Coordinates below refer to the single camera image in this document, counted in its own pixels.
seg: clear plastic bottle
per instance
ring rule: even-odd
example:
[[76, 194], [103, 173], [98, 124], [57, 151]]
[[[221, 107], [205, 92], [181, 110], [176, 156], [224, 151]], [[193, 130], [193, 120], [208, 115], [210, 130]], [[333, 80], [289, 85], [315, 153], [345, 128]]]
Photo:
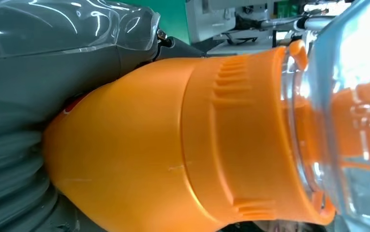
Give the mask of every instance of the clear plastic bottle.
[[304, 72], [285, 75], [292, 144], [310, 191], [323, 191], [351, 231], [370, 231], [370, 0], [321, 33]]

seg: gray plastic part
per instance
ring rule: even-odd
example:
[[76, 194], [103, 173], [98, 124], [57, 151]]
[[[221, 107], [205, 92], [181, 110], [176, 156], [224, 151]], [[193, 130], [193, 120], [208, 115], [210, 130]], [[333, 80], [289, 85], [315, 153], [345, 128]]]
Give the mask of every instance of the gray plastic part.
[[0, 231], [103, 231], [50, 184], [42, 132], [68, 98], [152, 61], [157, 18], [102, 0], [0, 0]]
[[200, 58], [206, 55], [199, 49], [194, 48], [175, 37], [168, 37], [167, 40], [171, 43], [171, 45], [161, 46], [159, 48], [159, 54], [157, 55], [155, 60], [175, 57]]

